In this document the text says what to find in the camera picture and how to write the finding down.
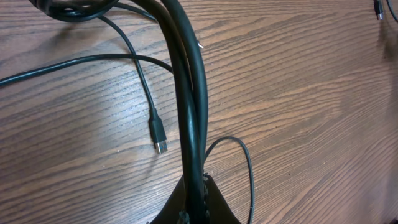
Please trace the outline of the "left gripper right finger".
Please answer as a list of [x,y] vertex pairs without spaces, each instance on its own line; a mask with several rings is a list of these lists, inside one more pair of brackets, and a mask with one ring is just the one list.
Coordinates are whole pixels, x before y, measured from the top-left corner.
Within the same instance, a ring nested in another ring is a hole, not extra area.
[[205,204],[210,224],[240,224],[218,189],[212,176],[205,174]]

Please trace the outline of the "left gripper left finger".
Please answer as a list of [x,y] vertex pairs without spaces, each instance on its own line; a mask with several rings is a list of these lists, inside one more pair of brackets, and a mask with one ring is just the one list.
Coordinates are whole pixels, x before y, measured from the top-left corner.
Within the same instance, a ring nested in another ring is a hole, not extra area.
[[176,187],[171,193],[159,214],[150,224],[176,224],[180,218],[179,213],[185,206],[185,186],[181,176]]

